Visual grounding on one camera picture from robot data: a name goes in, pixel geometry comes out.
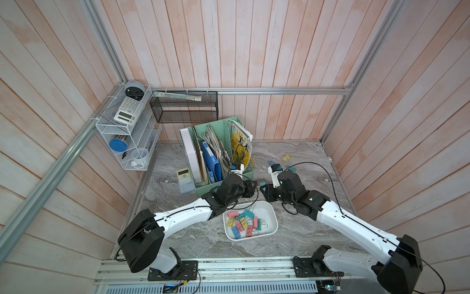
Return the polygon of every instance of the black cable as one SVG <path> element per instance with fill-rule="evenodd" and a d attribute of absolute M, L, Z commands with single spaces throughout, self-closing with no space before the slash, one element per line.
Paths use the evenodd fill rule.
<path fill-rule="evenodd" d="M 227 207 L 227 209 L 226 209 L 225 211 L 230 210 L 230 209 L 233 209 L 237 204 L 238 204 L 238 200 L 235 201 L 235 204 L 234 204 L 231 208 L 228 208 L 228 207 Z"/>
<path fill-rule="evenodd" d="M 291 214 L 291 215 L 297 215 L 297 214 L 298 214 L 298 210 L 296 210 L 297 213 L 294 214 L 294 213 L 290 212 L 289 210 L 287 210 L 286 207 L 284 206 L 284 204 L 287 204 L 287 203 L 285 203 L 285 202 L 282 202 L 282 203 L 281 203 L 282 207 L 284 208 L 284 210 L 285 210 L 287 213 L 289 213 L 289 214 Z"/>
<path fill-rule="evenodd" d="M 201 286 L 201 274 L 199 273 L 199 270 L 196 271 L 196 274 L 199 276 L 199 285 L 197 286 L 196 290 L 194 290 L 194 293 L 196 293 L 199 290 L 199 287 Z"/>
<path fill-rule="evenodd" d="M 180 272 L 179 272 L 179 273 L 181 273 L 180 282 L 179 282 L 177 285 L 166 287 L 165 290 L 167 290 L 167 291 L 168 291 L 168 290 L 177 290 L 177 291 L 178 291 L 178 289 L 180 288 L 180 286 L 185 285 L 185 282 L 183 282 L 183 275 L 184 275 L 184 273 L 182 272 L 183 270 L 190 270 L 190 271 L 193 273 L 192 276 L 191 276 L 191 278 L 185 280 L 186 283 L 187 283 L 189 280 L 192 280 L 192 279 L 194 278 L 194 271 L 193 271 L 193 270 L 191 270 L 191 269 L 181 269 Z M 161 274 L 161 273 L 162 273 L 161 271 L 158 270 L 158 273 L 159 273 L 162 277 L 164 277 L 164 276 Z"/>
<path fill-rule="evenodd" d="M 236 210 L 242 210 L 242 209 L 248 209 L 248 208 L 250 208 L 253 204 L 255 204 L 256 201 L 258 201 L 258 197 L 259 197 L 259 190 L 258 190 L 258 187 L 256 187 L 256 199 L 255 199 L 255 201 L 253 201 L 253 203 L 251 203 L 251 204 L 248 205 L 247 207 L 236 208 Z"/>
<path fill-rule="evenodd" d="M 442 293 L 441 294 L 444 294 L 446 292 L 446 284 L 444 282 L 444 279 L 441 277 L 441 275 L 439 275 L 439 273 L 437 272 L 437 270 L 435 270 L 429 263 L 427 263 L 424 259 L 422 259 L 421 257 L 415 255 L 414 253 L 411 253 L 403 248 L 399 248 L 396 244 L 394 244 L 393 242 L 391 242 L 389 239 L 386 239 L 384 238 L 383 236 L 381 236 L 380 234 L 378 234 L 377 232 L 373 231 L 372 229 L 370 229 L 368 226 L 364 225 L 363 223 L 360 223 L 358 222 L 357 220 L 351 218 L 350 216 L 348 215 L 345 215 L 343 213 L 343 211 L 341 210 L 341 206 L 339 205 L 339 201 L 338 201 L 338 197 L 336 196 L 336 192 L 335 192 L 335 186 L 333 184 L 333 180 L 331 179 L 331 176 L 329 175 L 329 172 L 320 164 L 316 163 L 316 162 L 311 162 L 311 161 L 304 161 L 304 162 L 299 162 L 299 163 L 296 163 L 294 165 L 292 165 L 291 167 L 293 166 L 296 166 L 298 164 L 302 164 L 302 163 L 312 163 L 312 164 L 316 164 L 318 165 L 319 167 L 323 168 L 325 170 L 325 172 L 327 173 L 328 177 L 329 177 L 329 180 L 331 181 L 331 186 L 333 187 L 333 193 L 335 195 L 335 199 L 336 199 L 336 203 L 338 204 L 338 207 L 339 207 L 339 211 L 341 212 L 341 214 L 344 216 L 344 217 L 347 217 L 349 218 L 350 220 L 360 224 L 361 226 L 363 226 L 364 228 L 368 229 L 369 231 L 373 232 L 374 234 L 376 234 L 378 237 L 382 238 L 385 242 L 390 242 L 390 244 L 394 245 L 395 247 L 397 247 L 399 250 L 403 250 L 405 252 L 407 252 L 408 254 L 411 254 L 412 256 L 418 258 L 419 260 L 421 260 L 422 262 L 424 262 L 425 264 L 427 264 L 429 266 L 429 268 L 431 268 L 436 274 L 437 276 L 439 277 L 439 279 L 441 280 L 442 282 L 442 287 L 443 287 L 443 290 L 442 290 Z"/>
<path fill-rule="evenodd" d="M 122 247 L 124 247 L 124 245 L 127 244 L 127 242 L 129 242 L 132 238 L 134 238 L 137 234 L 139 234 L 140 232 L 142 232 L 144 229 L 146 229 L 147 227 L 149 227 L 151 224 L 153 224 L 153 222 L 147 224 L 146 226 L 144 226 L 142 229 L 138 230 L 135 234 L 133 234 L 126 242 L 124 242 L 124 244 L 119 247 L 119 249 L 116 251 L 116 255 L 114 256 L 114 260 L 117 261 L 117 262 L 125 262 L 125 259 L 123 260 L 119 260 L 118 259 L 118 254 L 119 254 L 119 251 L 121 251 Z"/>
<path fill-rule="evenodd" d="M 241 175 L 241 176 L 244 176 L 245 178 L 247 178 L 250 182 L 252 182 L 253 180 L 250 179 L 248 176 L 244 175 L 244 174 L 236 174 L 236 175 Z"/>
<path fill-rule="evenodd" d="M 439 275 L 438 271 L 435 270 L 429 263 L 427 263 L 423 258 L 421 258 L 421 257 L 419 257 L 419 256 L 417 256 L 417 255 L 415 255 L 414 253 L 411 253 L 411 252 L 409 252 L 408 250 L 405 250 L 405 249 L 403 249 L 403 248 L 399 248 L 397 245 L 395 245 L 395 244 L 394 244 L 393 242 L 391 242 L 390 240 L 387 240 L 387 241 L 390 242 L 392 245 L 396 246 L 399 250 L 403 250 L 403 251 L 405 251 L 406 253 L 411 254 L 412 256 L 418 258 L 418 259 L 421 260 L 423 263 L 425 263 L 427 266 L 429 266 L 429 268 L 430 268 L 431 270 L 433 270 L 433 271 L 436 273 L 436 275 L 439 277 L 439 279 L 441 279 L 441 282 L 442 282 L 442 292 L 441 292 L 441 294 L 444 294 L 444 293 L 446 292 L 446 284 L 444 283 L 444 279 L 441 277 L 441 275 Z"/>
<path fill-rule="evenodd" d="M 323 168 L 326 172 L 326 174 L 328 175 L 329 177 L 329 181 L 331 182 L 331 186 L 333 187 L 333 194 L 335 195 L 335 199 L 336 199 L 336 203 L 338 204 L 338 207 L 339 207 L 339 211 L 341 212 L 342 215 L 344 215 L 343 211 L 341 210 L 341 206 L 339 206 L 339 201 L 338 201 L 338 197 L 336 196 L 336 191 L 335 191 L 335 185 L 333 184 L 333 179 L 331 178 L 331 176 L 329 175 L 329 172 L 326 170 L 326 168 L 324 168 L 322 165 L 316 163 L 316 162 L 311 162 L 311 161 L 304 161 L 304 162 L 299 162 L 299 163 L 296 163 L 290 167 L 293 167 L 293 166 L 296 166 L 298 164 L 302 164 L 302 163 L 311 163 L 311 164 L 316 164 L 318 165 L 319 167 Z"/>

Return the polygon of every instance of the pink binder clip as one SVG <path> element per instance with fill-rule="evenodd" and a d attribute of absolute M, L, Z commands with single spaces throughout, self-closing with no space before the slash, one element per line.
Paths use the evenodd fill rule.
<path fill-rule="evenodd" d="M 248 228 L 246 229 L 246 236 L 247 237 L 251 237 L 253 235 L 253 226 L 248 226 Z"/>
<path fill-rule="evenodd" d="M 238 216 L 238 211 L 232 211 L 228 213 L 228 217 L 236 217 Z"/>

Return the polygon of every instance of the vent grille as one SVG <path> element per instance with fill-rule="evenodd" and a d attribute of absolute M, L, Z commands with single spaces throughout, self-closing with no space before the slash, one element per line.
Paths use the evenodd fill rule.
<path fill-rule="evenodd" d="M 109 286 L 106 294 L 157 294 L 162 293 L 164 284 L 151 285 L 115 285 Z M 193 293 L 197 283 L 183 285 L 179 293 Z M 233 282 L 233 283 L 202 283 L 196 293 L 224 294 L 267 294 L 267 293 L 317 293 L 317 285 L 310 281 L 272 281 L 272 282 Z"/>

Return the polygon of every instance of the calculator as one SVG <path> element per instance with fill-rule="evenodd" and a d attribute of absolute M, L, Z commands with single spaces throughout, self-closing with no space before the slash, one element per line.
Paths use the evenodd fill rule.
<path fill-rule="evenodd" d="M 196 189 L 189 167 L 177 170 L 176 175 L 178 177 L 178 185 L 180 186 L 181 194 L 188 193 Z"/>
<path fill-rule="evenodd" d="M 126 97 L 114 115 L 114 120 L 126 125 L 133 126 L 139 119 L 143 108 L 144 103 L 130 97 Z"/>

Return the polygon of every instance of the magazine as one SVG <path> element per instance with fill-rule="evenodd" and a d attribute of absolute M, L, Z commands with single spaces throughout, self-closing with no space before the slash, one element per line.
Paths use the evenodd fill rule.
<path fill-rule="evenodd" d="M 243 163 L 245 168 L 248 166 L 253 150 L 251 140 L 253 135 L 245 129 L 239 122 L 229 119 L 232 127 L 230 145 L 232 146 L 232 159 L 234 162 Z"/>

